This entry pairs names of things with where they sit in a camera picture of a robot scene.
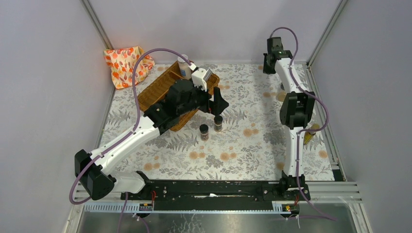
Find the blue label pellet jar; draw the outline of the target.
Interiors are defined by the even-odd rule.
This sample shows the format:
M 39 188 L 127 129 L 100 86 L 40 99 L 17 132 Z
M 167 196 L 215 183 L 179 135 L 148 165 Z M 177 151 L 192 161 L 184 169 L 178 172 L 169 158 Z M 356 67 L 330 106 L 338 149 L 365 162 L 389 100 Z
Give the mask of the blue label pellet jar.
M 180 70 L 180 73 L 182 75 L 182 78 L 186 79 L 186 80 L 189 80 L 191 78 L 191 69 L 190 69 L 189 65 L 180 56 L 177 56 L 177 62 L 178 62 L 178 66 L 179 66 L 179 70 Z
M 202 67 L 201 69 L 202 69 L 201 73 L 202 73 L 202 76 L 203 76 L 203 80 L 207 81 L 209 79 L 209 77 L 211 76 L 212 71 L 208 67 Z

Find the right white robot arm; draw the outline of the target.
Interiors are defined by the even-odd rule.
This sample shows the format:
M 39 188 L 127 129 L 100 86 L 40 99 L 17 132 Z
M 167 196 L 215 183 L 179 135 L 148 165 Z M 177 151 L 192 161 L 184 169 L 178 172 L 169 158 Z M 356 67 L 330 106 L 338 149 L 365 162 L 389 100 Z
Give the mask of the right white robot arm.
M 280 37 L 267 39 L 267 52 L 264 54 L 263 72 L 277 74 L 281 79 L 285 97 L 279 112 L 286 137 L 286 159 L 277 188 L 285 200 L 302 196 L 310 199 L 301 159 L 303 157 L 304 132 L 313 114 L 314 92 L 303 90 L 293 62 L 293 55 L 283 48 Z

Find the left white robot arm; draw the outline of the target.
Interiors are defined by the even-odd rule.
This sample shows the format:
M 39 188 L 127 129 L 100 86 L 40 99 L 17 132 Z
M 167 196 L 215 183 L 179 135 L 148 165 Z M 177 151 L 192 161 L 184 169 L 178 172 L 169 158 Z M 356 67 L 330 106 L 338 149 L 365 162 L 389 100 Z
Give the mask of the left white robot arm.
M 92 200 L 100 200 L 113 191 L 133 193 L 140 200 L 146 199 L 151 192 L 148 178 L 138 172 L 115 171 L 116 166 L 139 146 L 177 125 L 181 116 L 193 110 L 218 116 L 228 106 L 218 87 L 209 94 L 192 81 L 177 80 L 164 99 L 152 104 L 130 129 L 100 148 L 91 152 L 80 150 L 75 154 L 76 182 Z

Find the dark spice jar right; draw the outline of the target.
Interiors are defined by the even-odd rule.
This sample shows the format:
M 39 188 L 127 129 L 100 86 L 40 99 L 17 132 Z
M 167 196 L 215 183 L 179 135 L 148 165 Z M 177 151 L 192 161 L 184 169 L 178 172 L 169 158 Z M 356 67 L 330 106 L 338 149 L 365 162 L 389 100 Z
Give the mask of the dark spice jar right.
M 215 116 L 214 117 L 214 130 L 216 132 L 221 132 L 223 128 L 223 117 L 222 116 Z

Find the dark spice jar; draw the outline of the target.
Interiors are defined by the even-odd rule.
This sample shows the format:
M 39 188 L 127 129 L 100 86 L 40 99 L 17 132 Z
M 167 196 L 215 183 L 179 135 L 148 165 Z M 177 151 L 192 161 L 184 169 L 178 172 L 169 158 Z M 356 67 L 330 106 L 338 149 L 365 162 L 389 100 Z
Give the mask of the dark spice jar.
M 216 132 L 221 132 L 223 128 L 223 117 L 222 116 L 215 116 L 214 117 L 214 130 Z
M 206 124 L 202 124 L 199 127 L 200 138 L 203 141 L 207 141 L 209 138 L 209 127 Z

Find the dark spice jar left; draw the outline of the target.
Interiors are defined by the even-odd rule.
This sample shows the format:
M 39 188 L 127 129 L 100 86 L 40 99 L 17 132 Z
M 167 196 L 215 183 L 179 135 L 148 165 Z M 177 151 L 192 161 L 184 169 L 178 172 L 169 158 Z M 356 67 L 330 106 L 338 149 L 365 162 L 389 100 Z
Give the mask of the dark spice jar left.
M 209 127 L 206 124 L 202 124 L 199 127 L 200 138 L 203 141 L 207 141 L 209 138 Z

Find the floral patterned table mat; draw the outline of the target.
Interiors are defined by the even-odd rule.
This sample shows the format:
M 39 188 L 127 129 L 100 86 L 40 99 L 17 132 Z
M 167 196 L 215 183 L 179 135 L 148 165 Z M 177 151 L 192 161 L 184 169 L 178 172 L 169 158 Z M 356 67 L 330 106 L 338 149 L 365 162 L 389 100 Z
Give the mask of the floral patterned table mat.
M 279 120 L 285 97 L 277 76 L 260 65 L 211 65 L 229 102 L 221 132 L 213 115 L 197 112 L 179 131 L 167 131 L 138 147 L 116 170 L 143 171 L 150 179 L 278 180 L 286 159 L 286 137 Z M 209 127 L 200 138 L 199 127 Z

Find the brown wicker divided basket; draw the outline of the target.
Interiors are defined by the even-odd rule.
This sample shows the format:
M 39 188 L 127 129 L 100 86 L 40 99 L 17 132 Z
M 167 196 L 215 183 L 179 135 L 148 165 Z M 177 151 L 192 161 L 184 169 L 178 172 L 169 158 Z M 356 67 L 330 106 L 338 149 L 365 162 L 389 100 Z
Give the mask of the brown wicker divided basket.
M 150 85 L 148 85 L 143 91 L 138 94 L 138 102 L 140 110 L 145 112 L 152 104 L 163 100 L 168 92 L 168 89 L 178 79 L 181 79 L 181 73 L 179 70 L 178 62 L 174 62 L 164 72 L 157 77 Z M 209 94 L 213 95 L 213 88 L 218 86 L 220 78 L 215 73 L 212 73 L 206 84 Z M 198 112 L 198 110 L 191 111 L 185 115 L 180 116 L 177 125 L 171 127 L 171 131 L 177 132 L 182 129 L 189 120 Z

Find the yellow label sauce bottle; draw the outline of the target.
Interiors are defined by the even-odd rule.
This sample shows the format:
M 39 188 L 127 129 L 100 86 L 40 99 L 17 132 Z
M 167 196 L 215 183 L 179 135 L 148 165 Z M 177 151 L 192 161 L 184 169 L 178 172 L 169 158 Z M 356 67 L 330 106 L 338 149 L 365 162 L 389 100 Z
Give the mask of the yellow label sauce bottle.
M 317 123 L 314 123 L 313 125 L 310 126 L 309 129 L 317 130 L 319 128 L 320 128 L 320 125 Z M 307 145 L 315 135 L 316 135 L 316 132 L 305 132 L 303 144 Z

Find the orange floral cloth bag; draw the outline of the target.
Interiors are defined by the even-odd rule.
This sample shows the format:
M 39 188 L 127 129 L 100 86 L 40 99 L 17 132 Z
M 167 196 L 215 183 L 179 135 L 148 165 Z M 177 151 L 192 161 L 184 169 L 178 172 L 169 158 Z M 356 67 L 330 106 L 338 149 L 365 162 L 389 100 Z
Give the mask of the orange floral cloth bag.
M 145 51 L 140 46 L 117 50 L 104 50 L 104 59 L 111 69 L 112 82 L 116 89 L 124 89 L 132 86 L 132 72 L 138 58 Z M 144 81 L 155 61 L 149 55 L 143 57 L 136 70 L 135 85 Z

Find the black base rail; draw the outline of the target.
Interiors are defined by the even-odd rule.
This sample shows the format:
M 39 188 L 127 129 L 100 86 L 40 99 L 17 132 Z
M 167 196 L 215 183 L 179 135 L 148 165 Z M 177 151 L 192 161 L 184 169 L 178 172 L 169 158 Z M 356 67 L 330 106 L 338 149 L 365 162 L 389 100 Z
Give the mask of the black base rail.
M 309 188 L 287 190 L 283 182 L 152 180 L 121 200 L 148 201 L 156 211 L 269 211 L 274 201 L 310 199 Z

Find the aluminium frame rail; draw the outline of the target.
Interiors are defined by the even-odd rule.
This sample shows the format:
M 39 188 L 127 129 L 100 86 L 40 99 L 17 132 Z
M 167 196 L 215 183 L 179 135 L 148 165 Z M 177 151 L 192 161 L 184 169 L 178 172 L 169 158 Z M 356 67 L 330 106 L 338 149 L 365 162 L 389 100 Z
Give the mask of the aluminium frame rail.
M 112 50 L 114 47 L 109 39 L 97 13 L 94 10 L 94 7 L 90 0 L 80 0 L 83 5 L 88 17 L 90 18 L 93 26 L 95 27 L 100 39 L 102 40 L 106 49 Z

